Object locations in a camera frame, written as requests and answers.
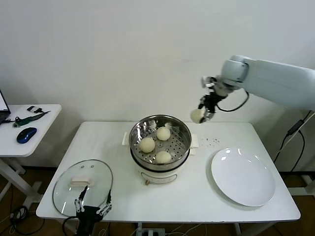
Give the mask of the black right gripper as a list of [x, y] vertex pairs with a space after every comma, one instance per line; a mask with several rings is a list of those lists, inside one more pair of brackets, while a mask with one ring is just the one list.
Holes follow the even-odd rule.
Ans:
[[201, 118], [201, 122], [207, 122], [213, 118], [213, 116], [215, 115], [214, 112], [216, 111], [215, 107], [219, 101], [220, 97], [214, 92], [200, 98], [198, 109], [201, 110], [206, 107], [206, 110], [204, 111]]

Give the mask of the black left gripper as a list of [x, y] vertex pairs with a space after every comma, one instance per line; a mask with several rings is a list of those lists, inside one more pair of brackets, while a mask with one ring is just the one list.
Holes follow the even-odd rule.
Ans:
[[105, 202], [99, 207], [84, 206], [83, 199], [87, 190], [88, 186], [85, 186], [79, 197], [74, 200], [76, 217], [79, 219], [79, 226], [76, 231], [77, 236], [91, 236], [95, 224], [102, 220], [102, 215], [107, 215], [112, 209], [111, 190], [109, 190]]

